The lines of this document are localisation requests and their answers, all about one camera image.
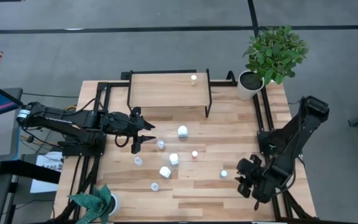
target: paper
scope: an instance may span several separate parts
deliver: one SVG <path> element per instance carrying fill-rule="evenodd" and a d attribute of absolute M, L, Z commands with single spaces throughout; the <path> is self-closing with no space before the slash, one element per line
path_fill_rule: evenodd
<path fill-rule="evenodd" d="M 35 165 L 53 169 L 55 171 L 62 172 L 63 163 L 60 161 L 62 158 L 61 152 L 48 152 L 45 156 L 37 156 L 37 162 Z M 32 180 L 30 193 L 42 193 L 57 191 L 57 184 L 52 184 L 39 180 Z"/>

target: wooden tabletop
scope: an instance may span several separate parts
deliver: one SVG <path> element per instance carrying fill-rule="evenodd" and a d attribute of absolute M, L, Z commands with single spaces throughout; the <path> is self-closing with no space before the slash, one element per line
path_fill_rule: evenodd
<path fill-rule="evenodd" d="M 94 98 L 96 85 L 96 81 L 83 82 L 79 108 Z M 129 113 L 127 90 L 127 87 L 112 89 L 109 111 Z M 156 128 L 139 134 L 156 136 L 157 139 L 144 142 L 141 152 L 136 155 L 131 154 L 131 141 L 128 146 L 118 148 L 114 136 L 108 137 L 97 185 L 107 184 L 121 200 L 121 209 L 116 216 L 110 217 L 111 222 L 274 220 L 271 202 L 260 204 L 254 211 L 255 200 L 242 197 L 234 180 L 236 165 L 241 158 L 248 159 L 251 154 L 262 158 L 255 135 L 259 129 L 254 102 L 239 100 L 235 87 L 212 87 L 212 93 L 213 105 L 208 119 L 204 108 L 143 108 L 144 118 Z M 269 84 L 267 93 L 274 125 L 282 128 L 291 120 L 284 89 L 282 85 Z M 259 98 L 264 116 L 262 97 Z M 188 127 L 186 140 L 177 138 L 180 125 Z M 158 150 L 156 141 L 159 139 L 165 141 L 164 151 Z M 191 158 L 192 151 L 198 151 L 197 159 Z M 178 167 L 170 166 L 168 157 L 173 152 L 179 155 Z M 135 165 L 135 156 L 143 159 L 143 166 Z M 55 199 L 57 214 L 67 205 L 76 161 L 77 157 L 69 157 L 64 162 Z M 170 179 L 160 176 L 158 171 L 162 166 L 172 168 Z M 228 172 L 226 179 L 219 178 L 221 170 Z M 159 184 L 158 192 L 150 189 L 154 182 Z M 315 215 L 305 170 L 300 162 L 296 163 L 296 182 L 290 192 L 306 212 Z M 281 195 L 279 202 L 282 216 L 285 216 Z"/>
<path fill-rule="evenodd" d="M 196 75 L 195 85 L 191 76 Z M 208 106 L 207 73 L 132 74 L 131 107 Z"/>

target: white flower pot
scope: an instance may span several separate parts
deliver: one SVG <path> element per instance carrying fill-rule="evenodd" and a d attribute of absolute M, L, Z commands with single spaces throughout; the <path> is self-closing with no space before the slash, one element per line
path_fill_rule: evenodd
<path fill-rule="evenodd" d="M 120 204 L 119 204 L 119 201 L 118 201 L 118 197 L 115 196 L 114 194 L 111 194 L 111 196 L 115 199 L 116 201 L 116 206 L 113 208 L 113 210 L 110 212 L 109 216 L 111 215 L 115 215 L 118 213 L 119 209 L 120 209 Z"/>
<path fill-rule="evenodd" d="M 251 72 L 251 71 L 250 70 L 243 71 L 239 75 L 239 79 L 238 79 L 238 83 L 237 83 L 237 94 L 238 94 L 239 98 L 242 99 L 242 100 L 251 99 L 259 90 L 261 90 L 265 86 L 264 79 L 262 79 L 262 86 L 260 86 L 260 88 L 257 89 L 257 90 L 249 90 L 246 87 L 242 86 L 241 82 L 240 82 L 240 78 L 241 78 L 242 75 L 244 75 L 247 72 Z"/>

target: floor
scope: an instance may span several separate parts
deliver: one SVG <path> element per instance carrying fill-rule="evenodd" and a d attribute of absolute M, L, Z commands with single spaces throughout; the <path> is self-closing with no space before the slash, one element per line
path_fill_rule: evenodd
<path fill-rule="evenodd" d="M 260 26 L 358 25 L 358 1 L 254 1 Z M 0 2 L 0 30 L 252 26 L 246 0 L 26 0 Z M 308 59 L 286 79 L 289 102 L 313 95 L 329 103 L 329 119 L 303 152 L 314 205 L 325 220 L 358 223 L 358 29 L 298 30 L 310 47 Z M 76 96 L 83 80 L 115 80 L 128 70 L 209 68 L 211 78 L 244 70 L 242 54 L 251 30 L 191 32 L 93 32 L 0 34 L 0 88 Z M 24 96 L 64 108 L 75 99 Z M 296 105 L 291 105 L 294 115 Z M 39 133 L 41 138 L 47 133 Z M 58 135 L 51 134 L 48 141 Z M 22 153 L 32 153 L 21 147 Z M 14 223 L 45 221 L 51 203 L 16 212 Z"/>

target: potted plant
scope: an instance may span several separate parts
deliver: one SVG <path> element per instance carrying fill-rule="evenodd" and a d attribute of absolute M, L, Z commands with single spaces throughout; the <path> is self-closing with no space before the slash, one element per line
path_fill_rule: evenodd
<path fill-rule="evenodd" d="M 251 99 L 264 85 L 275 81 L 281 84 L 284 77 L 295 76 L 292 69 L 305 59 L 308 48 L 299 35 L 292 34 L 291 27 L 262 30 L 255 38 L 250 36 L 252 45 L 243 54 L 249 63 L 239 76 L 237 84 L 239 98 Z"/>
<path fill-rule="evenodd" d="M 93 186 L 90 195 L 80 193 L 68 197 L 79 206 L 86 208 L 85 215 L 76 224 L 87 224 L 97 218 L 105 224 L 109 221 L 109 216 L 116 214 L 119 210 L 117 197 L 110 192 L 106 184 L 100 190 Z"/>

